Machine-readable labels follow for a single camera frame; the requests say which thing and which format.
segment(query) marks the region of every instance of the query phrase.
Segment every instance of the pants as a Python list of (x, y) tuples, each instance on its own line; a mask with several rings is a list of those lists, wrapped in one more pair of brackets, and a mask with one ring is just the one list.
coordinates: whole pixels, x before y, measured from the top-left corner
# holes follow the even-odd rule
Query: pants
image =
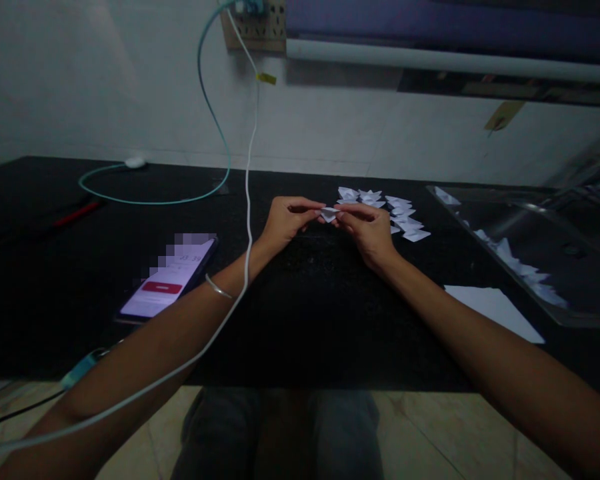
[[(316, 391), (308, 408), (315, 478), (383, 478), (379, 413), (368, 392)], [(185, 418), (172, 480), (253, 478), (260, 421), (257, 390), (204, 388)]]

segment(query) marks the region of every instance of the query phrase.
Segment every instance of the wall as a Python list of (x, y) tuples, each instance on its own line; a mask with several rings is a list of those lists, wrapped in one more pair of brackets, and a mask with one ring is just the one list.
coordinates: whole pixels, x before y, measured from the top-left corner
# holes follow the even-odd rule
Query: wall
[[(22, 155), (223, 166), (195, 70), (213, 0), (0, 0), (0, 162)], [(396, 93), (398, 69), (259, 57), (253, 167), (336, 175), (540, 185), (600, 136), (600, 109), (527, 104), (506, 130), (497, 100)], [(236, 166), (254, 78), (219, 22), (203, 52)]]

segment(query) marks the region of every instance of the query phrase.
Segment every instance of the silver bracelet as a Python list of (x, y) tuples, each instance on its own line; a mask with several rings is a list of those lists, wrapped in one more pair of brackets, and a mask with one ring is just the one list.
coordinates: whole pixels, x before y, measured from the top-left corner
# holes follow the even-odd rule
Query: silver bracelet
[(233, 300), (233, 297), (230, 296), (230, 294), (228, 294), (227, 292), (225, 292), (224, 290), (222, 290), (222, 288), (218, 287), (214, 282), (211, 281), (211, 279), (209, 278), (209, 274), (208, 273), (205, 274), (205, 278), (209, 282), (209, 284), (210, 284), (210, 286), (211, 286), (212, 289), (214, 289), (216, 292), (218, 292), (223, 297), (226, 297), (226, 298), (228, 298), (230, 300)]

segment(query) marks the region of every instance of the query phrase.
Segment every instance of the sink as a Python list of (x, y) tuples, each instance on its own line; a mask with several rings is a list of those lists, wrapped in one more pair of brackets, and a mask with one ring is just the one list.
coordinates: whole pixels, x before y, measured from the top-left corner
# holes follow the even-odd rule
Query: sink
[[(600, 248), (568, 220), (568, 215), (539, 206), (546, 195), (444, 187), (445, 192), (461, 202), (446, 205), (433, 187), (428, 189), (558, 324), (600, 328)], [(592, 209), (590, 217), (595, 216), (594, 212)], [(552, 286), (566, 304), (552, 305), (540, 298), (478, 238), (478, 230), (494, 242), (507, 238), (514, 257), (550, 274), (542, 283)]]

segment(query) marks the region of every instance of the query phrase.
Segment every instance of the red button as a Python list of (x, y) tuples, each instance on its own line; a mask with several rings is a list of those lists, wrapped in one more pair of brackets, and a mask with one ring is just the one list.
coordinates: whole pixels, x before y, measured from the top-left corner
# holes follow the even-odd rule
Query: red button
[(178, 293), (182, 290), (182, 285), (176, 285), (174, 283), (146, 282), (142, 286), (142, 290), (158, 291), (162, 293)]

